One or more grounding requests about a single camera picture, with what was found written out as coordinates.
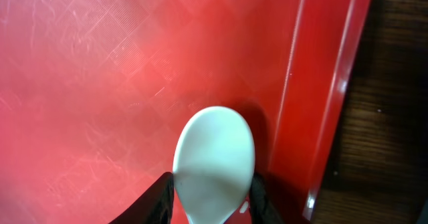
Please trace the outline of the white plastic spoon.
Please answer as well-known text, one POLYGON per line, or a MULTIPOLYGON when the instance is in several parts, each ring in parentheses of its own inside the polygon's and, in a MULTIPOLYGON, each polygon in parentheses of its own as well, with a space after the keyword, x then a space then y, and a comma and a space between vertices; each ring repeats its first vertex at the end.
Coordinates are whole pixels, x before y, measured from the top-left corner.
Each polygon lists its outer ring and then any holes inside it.
POLYGON ((241 114, 210 106, 185 124, 173 180, 188 222, 226 222, 245 200, 254 171, 253 134, 241 114))

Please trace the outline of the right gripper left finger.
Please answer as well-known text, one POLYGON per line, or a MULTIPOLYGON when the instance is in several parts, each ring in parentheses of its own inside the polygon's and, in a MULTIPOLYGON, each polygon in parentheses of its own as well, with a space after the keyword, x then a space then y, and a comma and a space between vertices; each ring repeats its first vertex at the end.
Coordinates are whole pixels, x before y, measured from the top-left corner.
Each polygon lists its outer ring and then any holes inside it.
POLYGON ((165 172, 109 224, 170 224, 174 196, 173 174, 165 172))

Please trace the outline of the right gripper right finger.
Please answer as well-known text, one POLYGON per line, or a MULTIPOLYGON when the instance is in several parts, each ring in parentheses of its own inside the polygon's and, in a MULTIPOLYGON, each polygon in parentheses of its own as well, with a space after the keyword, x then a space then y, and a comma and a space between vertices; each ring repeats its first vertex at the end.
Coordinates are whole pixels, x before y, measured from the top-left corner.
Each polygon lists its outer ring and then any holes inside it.
POLYGON ((261 224, 307 224, 299 203, 291 190, 280 180, 255 173, 249 190, 252 223, 261 224))

